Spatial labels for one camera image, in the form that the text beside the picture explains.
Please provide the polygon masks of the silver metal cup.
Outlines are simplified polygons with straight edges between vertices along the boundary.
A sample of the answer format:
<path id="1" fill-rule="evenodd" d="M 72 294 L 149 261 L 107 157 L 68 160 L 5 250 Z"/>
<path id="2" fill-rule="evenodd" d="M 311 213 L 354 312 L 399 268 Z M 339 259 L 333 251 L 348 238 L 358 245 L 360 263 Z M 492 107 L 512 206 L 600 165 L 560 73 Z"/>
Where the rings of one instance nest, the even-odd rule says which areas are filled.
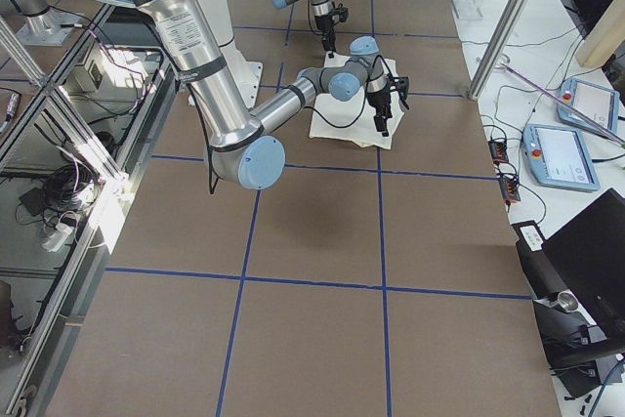
<path id="1" fill-rule="evenodd" d="M 573 313 L 579 309 L 579 302 L 572 292 L 566 290 L 558 293 L 555 308 L 564 313 Z"/>

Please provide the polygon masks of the aluminium frame post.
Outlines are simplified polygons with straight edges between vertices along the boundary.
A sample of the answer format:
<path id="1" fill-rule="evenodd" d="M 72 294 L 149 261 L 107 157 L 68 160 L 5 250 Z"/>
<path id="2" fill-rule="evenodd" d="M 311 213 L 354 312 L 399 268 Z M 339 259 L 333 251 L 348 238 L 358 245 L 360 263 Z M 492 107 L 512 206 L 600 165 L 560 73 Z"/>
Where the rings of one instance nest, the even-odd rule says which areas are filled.
<path id="1" fill-rule="evenodd" d="M 469 100 L 476 101 L 479 98 L 527 1 L 508 0 L 468 89 Z"/>

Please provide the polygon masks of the near blue teach pendant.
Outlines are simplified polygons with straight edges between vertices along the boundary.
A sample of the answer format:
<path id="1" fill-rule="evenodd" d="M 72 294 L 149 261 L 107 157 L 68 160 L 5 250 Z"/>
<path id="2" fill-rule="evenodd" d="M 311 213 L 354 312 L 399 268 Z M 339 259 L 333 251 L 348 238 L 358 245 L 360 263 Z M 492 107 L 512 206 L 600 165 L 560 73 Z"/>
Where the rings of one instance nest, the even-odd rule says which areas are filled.
<path id="1" fill-rule="evenodd" d="M 527 124 L 522 142 L 530 172 L 539 185 L 585 192 L 600 189 L 580 130 Z"/>

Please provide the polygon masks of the clear acrylic rack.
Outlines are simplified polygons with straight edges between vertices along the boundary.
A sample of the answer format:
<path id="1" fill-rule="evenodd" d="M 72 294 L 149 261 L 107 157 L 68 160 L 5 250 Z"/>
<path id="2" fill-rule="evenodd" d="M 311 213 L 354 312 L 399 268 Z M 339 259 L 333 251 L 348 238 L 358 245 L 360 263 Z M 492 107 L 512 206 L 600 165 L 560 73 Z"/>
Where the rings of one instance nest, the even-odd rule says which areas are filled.
<path id="1" fill-rule="evenodd" d="M 483 19 L 483 0 L 451 0 L 452 11 L 459 21 L 480 21 Z"/>

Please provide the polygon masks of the blue teach pendant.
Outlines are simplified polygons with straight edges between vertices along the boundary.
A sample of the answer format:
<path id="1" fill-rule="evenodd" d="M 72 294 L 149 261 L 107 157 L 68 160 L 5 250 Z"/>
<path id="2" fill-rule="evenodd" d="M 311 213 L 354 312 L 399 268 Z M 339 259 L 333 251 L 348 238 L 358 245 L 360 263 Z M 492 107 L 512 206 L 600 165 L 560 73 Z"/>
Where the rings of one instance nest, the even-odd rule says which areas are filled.
<path id="1" fill-rule="evenodd" d="M 580 130 L 527 124 L 522 142 L 530 172 L 539 185 L 585 192 L 600 189 Z"/>
<path id="2" fill-rule="evenodd" d="M 559 89 L 560 98 L 585 114 L 598 125 L 617 131 L 620 94 L 612 89 L 577 78 L 564 81 Z"/>

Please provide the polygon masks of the far blue teach pendant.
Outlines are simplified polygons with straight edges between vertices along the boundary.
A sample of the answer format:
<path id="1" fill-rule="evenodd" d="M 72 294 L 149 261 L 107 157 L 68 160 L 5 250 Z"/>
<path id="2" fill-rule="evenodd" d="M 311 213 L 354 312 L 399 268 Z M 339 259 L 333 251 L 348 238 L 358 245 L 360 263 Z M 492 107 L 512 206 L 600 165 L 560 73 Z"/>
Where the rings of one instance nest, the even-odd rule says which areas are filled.
<path id="1" fill-rule="evenodd" d="M 559 89 L 560 98 L 585 114 L 598 125 L 617 131 L 620 94 L 612 89 L 577 78 L 564 81 Z"/>

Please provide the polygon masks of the reacher grabber tool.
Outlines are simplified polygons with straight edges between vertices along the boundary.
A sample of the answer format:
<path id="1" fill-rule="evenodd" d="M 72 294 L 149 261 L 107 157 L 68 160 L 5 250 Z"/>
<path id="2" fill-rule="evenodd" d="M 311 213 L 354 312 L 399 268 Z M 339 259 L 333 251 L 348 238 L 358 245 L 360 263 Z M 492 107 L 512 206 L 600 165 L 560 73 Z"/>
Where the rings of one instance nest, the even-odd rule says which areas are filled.
<path id="1" fill-rule="evenodd" d="M 532 80 L 530 80 L 526 76 L 522 75 L 520 72 L 516 71 L 515 69 L 511 68 L 506 63 L 500 62 L 497 65 L 497 68 L 502 68 L 502 69 L 512 73 L 514 76 L 519 78 L 524 83 L 530 85 L 531 87 L 533 87 L 534 89 L 538 90 L 542 94 L 547 95 L 550 99 L 555 101 L 557 104 L 560 104 L 563 108 L 565 108 L 570 113 L 572 113 L 573 115 L 577 116 L 581 121 L 583 121 L 584 123 L 589 125 L 593 130 L 598 131 L 600 135 L 606 137 L 611 142 L 616 143 L 618 146 L 624 147 L 624 140 L 621 137 L 619 137 L 617 134 L 615 134 L 614 132 L 610 131 L 609 129 L 606 129 L 606 128 L 602 127 L 600 124 L 598 124 L 597 122 L 592 120 L 590 117 L 588 117 L 587 115 L 582 113 L 577 108 L 575 108 L 575 107 L 571 106 L 570 104 L 568 104 L 565 100 L 563 100 L 559 96 L 553 94 L 548 89 L 542 87 L 541 85 L 539 85 L 537 83 L 534 83 Z"/>

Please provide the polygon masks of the cream long-sleeve cat shirt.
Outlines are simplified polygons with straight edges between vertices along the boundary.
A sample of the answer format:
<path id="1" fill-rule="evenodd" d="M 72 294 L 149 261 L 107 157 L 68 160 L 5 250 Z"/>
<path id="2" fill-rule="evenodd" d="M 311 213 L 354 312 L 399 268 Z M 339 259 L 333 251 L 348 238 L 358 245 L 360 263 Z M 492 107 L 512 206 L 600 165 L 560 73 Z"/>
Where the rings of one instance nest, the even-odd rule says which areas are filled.
<path id="1" fill-rule="evenodd" d="M 388 120 L 388 137 L 383 137 L 376 130 L 375 109 L 369 104 L 363 104 L 363 100 L 362 90 L 347 102 L 338 101 L 329 94 L 317 96 L 309 136 L 351 141 L 361 147 L 390 149 L 393 135 L 404 114 L 397 93 L 391 93 L 393 118 Z"/>

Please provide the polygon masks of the black laptop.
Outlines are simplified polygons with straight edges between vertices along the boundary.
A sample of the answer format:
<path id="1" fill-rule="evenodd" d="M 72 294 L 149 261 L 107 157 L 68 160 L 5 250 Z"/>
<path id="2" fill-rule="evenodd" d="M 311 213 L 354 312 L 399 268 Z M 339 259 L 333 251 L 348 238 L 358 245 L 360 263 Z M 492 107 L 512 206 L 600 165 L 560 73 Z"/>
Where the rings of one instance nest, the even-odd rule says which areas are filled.
<path id="1" fill-rule="evenodd" d="M 610 188 L 543 243 L 566 286 L 608 337 L 624 334 L 624 197 Z"/>

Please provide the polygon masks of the small black relay box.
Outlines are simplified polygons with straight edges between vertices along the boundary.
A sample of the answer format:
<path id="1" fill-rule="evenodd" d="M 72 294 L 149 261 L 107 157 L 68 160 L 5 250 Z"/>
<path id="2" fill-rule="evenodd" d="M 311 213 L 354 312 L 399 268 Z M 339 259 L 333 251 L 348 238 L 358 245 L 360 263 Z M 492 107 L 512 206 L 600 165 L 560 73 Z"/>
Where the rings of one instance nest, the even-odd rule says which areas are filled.
<path id="1" fill-rule="evenodd" d="M 495 164 L 509 162 L 509 156 L 507 151 L 508 146 L 505 141 L 490 140 L 488 142 L 488 148 L 491 154 L 492 161 Z"/>

